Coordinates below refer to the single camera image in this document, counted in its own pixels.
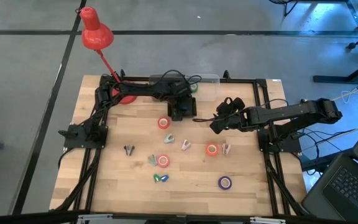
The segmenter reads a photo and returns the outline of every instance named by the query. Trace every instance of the red tape roll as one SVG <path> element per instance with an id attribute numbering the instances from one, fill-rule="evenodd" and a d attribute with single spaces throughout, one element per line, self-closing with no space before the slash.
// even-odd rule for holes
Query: red tape roll
<path id="1" fill-rule="evenodd" d="M 161 129 L 167 129 L 169 127 L 170 121 L 168 118 L 160 118 L 158 120 L 158 127 Z"/>
<path id="2" fill-rule="evenodd" d="M 167 167 L 169 165 L 169 157 L 167 155 L 159 155 L 157 158 L 157 164 L 162 168 Z"/>
<path id="3" fill-rule="evenodd" d="M 208 144 L 205 148 L 205 152 L 209 156 L 215 156 L 218 153 L 218 145 L 216 144 Z"/>

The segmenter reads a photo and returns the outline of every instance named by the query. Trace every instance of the concrete floor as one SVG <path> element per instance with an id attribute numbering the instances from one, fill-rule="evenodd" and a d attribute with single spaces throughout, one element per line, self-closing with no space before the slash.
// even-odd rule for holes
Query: concrete floor
<path id="1" fill-rule="evenodd" d="M 358 13 L 358 0 L 352 1 Z M 79 0 L 0 0 L 0 29 L 71 30 Z M 357 27 L 345 3 L 301 2 L 286 18 L 283 6 L 261 0 L 135 1 L 88 0 L 101 21 L 113 30 L 284 30 L 352 31 Z M 358 36 L 235 36 L 235 35 L 116 35 L 104 51 L 112 66 L 128 75 L 148 75 L 177 69 L 183 73 L 215 73 L 232 77 L 282 79 L 287 99 L 335 98 L 355 85 L 313 83 L 313 75 L 346 76 L 358 68 L 358 46 L 345 49 Z M 13 196 L 50 89 L 55 81 L 68 35 L 0 35 L 0 215 L 9 213 Z M 57 175 L 63 138 L 59 129 L 71 121 L 84 74 L 108 71 L 99 57 L 73 45 L 62 87 L 53 111 L 24 213 L 48 210 Z M 358 95 L 348 104 L 337 101 L 344 117 L 334 125 L 310 129 L 335 133 L 358 127 Z M 341 149 L 352 147 L 358 133 L 333 140 Z M 301 138 L 303 149 L 313 145 Z M 337 151 L 322 144 L 321 156 Z M 315 158 L 315 150 L 303 152 Z M 310 188 L 315 177 L 307 177 Z"/>

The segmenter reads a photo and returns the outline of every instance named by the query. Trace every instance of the wooden table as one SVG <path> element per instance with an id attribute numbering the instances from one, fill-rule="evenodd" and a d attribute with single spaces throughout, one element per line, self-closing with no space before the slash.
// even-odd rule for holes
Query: wooden table
<path id="1" fill-rule="evenodd" d="M 94 105 L 94 90 L 100 76 L 85 75 L 78 95 L 73 122 L 86 119 Z M 285 98 L 280 80 L 267 80 L 270 99 Z M 197 101 L 198 118 L 210 118 L 225 97 L 240 97 L 246 106 L 255 106 L 251 84 L 220 83 L 216 101 Z M 272 102 L 272 108 L 285 106 Z M 157 120 L 166 116 L 165 102 L 151 97 L 138 97 L 129 105 L 117 105 L 109 110 L 109 134 L 102 150 L 92 201 L 92 212 L 158 213 L 192 215 L 271 215 L 269 189 L 263 155 L 259 151 L 256 131 L 242 133 L 223 131 L 217 135 L 209 123 L 196 123 L 185 118 L 172 122 L 166 130 L 159 129 Z M 172 133 L 173 144 L 164 144 L 165 135 Z M 183 152 L 184 139 L 192 142 Z M 228 155 L 211 157 L 205 154 L 208 143 L 231 144 Z M 123 146 L 133 144 L 132 156 Z M 50 208 L 59 206 L 77 184 L 84 149 L 74 149 L 62 160 Z M 170 165 L 154 167 L 147 162 L 151 154 L 166 154 Z M 291 154 L 281 154 L 285 182 L 297 201 L 306 195 L 301 166 Z M 154 182 L 153 175 L 169 175 L 166 182 Z M 218 179 L 232 179 L 229 190 L 218 187 Z M 80 208 L 85 206 L 87 187 Z M 276 186 L 277 202 L 282 212 L 280 191 Z"/>

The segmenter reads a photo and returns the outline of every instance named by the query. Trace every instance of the laptop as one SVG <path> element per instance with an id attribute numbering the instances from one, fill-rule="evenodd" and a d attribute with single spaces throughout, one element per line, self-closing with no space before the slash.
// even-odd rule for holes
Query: laptop
<path id="1" fill-rule="evenodd" d="M 318 218 L 358 222 L 358 142 L 332 161 L 302 206 Z"/>

